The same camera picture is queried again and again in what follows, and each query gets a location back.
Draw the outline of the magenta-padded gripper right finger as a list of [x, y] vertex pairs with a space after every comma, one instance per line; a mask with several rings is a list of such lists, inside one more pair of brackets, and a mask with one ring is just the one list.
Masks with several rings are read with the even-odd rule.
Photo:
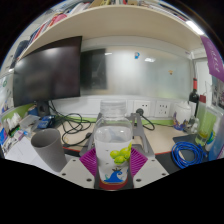
[[134, 188], [141, 188], [169, 175], [154, 155], [143, 154], [134, 148], [131, 149], [129, 168]]

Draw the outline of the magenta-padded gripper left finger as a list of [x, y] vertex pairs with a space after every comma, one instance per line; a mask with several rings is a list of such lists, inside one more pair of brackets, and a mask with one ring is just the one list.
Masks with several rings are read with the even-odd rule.
[[95, 149], [72, 158], [60, 172], [60, 177], [84, 188], [97, 189], [99, 177]]

